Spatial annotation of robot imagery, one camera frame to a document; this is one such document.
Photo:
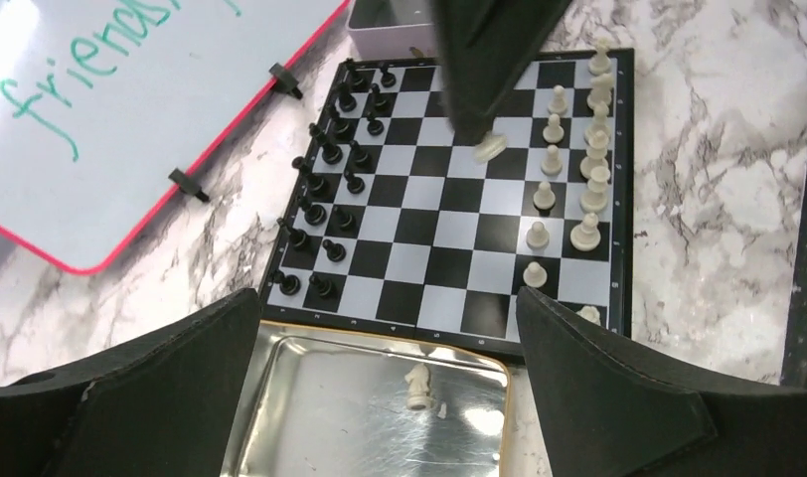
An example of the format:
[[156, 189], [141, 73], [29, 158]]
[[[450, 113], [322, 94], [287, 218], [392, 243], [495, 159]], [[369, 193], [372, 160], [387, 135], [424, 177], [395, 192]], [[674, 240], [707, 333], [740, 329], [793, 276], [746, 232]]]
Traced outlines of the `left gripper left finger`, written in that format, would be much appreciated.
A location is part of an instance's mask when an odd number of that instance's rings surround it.
[[216, 476], [257, 335], [245, 288], [0, 387], [0, 476]]

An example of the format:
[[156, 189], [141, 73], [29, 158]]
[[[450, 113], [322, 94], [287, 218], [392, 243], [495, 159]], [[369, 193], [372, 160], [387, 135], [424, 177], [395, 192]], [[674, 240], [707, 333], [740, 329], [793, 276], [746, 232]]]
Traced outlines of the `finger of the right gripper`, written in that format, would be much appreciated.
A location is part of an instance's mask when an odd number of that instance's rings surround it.
[[442, 68], [443, 106], [456, 136], [476, 144], [570, 0], [434, 0], [429, 15]]

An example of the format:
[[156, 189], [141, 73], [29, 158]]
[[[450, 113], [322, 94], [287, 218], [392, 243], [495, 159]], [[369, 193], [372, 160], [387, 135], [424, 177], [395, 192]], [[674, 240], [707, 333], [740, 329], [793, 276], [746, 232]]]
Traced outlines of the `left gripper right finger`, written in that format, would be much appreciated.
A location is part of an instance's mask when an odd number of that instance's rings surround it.
[[516, 317], [557, 476], [807, 476], [807, 390], [699, 368], [532, 288]]

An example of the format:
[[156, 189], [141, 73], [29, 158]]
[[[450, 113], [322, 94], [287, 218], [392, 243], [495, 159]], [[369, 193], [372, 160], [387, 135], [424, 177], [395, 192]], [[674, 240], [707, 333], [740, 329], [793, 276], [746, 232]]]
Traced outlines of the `white piece corner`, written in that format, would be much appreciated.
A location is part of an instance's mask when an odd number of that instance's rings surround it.
[[597, 326], [602, 325], [602, 315], [596, 306], [584, 305], [577, 311], [577, 314]]

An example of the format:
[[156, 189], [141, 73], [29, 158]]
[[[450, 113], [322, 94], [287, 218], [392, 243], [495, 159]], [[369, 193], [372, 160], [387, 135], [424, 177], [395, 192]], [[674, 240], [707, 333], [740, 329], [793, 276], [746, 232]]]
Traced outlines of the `white rook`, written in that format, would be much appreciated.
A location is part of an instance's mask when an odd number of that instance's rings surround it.
[[607, 38], [600, 38], [596, 41], [595, 53], [588, 61], [588, 71], [595, 77], [608, 74], [612, 68], [610, 51], [610, 41]]

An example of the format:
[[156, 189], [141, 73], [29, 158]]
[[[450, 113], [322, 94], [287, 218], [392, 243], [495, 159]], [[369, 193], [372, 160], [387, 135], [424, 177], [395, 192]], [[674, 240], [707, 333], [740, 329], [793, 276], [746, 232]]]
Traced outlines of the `white knight back row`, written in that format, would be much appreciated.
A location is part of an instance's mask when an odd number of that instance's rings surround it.
[[608, 106], [612, 101], [612, 92], [615, 78], [612, 73], [605, 73], [591, 79], [591, 90], [587, 97], [587, 105], [590, 109], [595, 109], [600, 105]]

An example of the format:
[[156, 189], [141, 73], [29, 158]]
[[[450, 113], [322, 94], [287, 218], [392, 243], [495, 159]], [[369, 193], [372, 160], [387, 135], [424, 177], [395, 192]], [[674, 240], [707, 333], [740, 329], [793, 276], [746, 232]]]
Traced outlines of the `white piece back row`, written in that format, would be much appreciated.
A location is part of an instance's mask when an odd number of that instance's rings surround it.
[[606, 167], [594, 167], [589, 174], [586, 189], [579, 198], [586, 213], [599, 213], [608, 205], [608, 181], [610, 172]]
[[580, 173], [589, 179], [593, 169], [597, 167], [609, 168], [608, 154], [609, 136], [602, 130], [592, 132], [587, 139], [585, 156], [580, 161]]

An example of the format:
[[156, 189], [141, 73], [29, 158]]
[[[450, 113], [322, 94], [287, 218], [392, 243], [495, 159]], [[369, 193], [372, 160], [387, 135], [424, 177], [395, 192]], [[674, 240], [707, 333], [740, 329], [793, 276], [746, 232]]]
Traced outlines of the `white chess piece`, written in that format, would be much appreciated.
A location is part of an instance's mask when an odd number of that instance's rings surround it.
[[530, 249], [544, 249], [550, 243], [550, 232], [541, 221], [533, 222], [526, 233], [526, 244]]
[[555, 205], [555, 203], [556, 195], [552, 188], [552, 184], [547, 180], [541, 181], [533, 195], [534, 206], [538, 210], [548, 211]]

